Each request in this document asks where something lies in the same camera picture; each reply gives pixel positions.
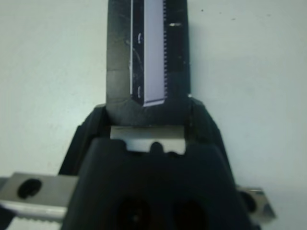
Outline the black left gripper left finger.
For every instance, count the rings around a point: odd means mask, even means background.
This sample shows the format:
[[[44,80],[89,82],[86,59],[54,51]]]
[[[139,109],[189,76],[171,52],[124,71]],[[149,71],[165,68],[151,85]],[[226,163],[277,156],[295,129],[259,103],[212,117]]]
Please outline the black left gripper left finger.
[[[92,140],[99,137],[110,138],[111,125],[106,106],[96,106],[77,127],[59,175],[77,176]]]

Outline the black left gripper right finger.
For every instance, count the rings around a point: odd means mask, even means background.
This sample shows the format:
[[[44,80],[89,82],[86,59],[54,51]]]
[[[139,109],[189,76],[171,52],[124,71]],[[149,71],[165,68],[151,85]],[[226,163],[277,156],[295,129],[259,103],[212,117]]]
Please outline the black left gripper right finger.
[[[222,137],[205,105],[195,99],[189,99],[189,114],[185,124],[185,138],[188,143],[221,145]]]

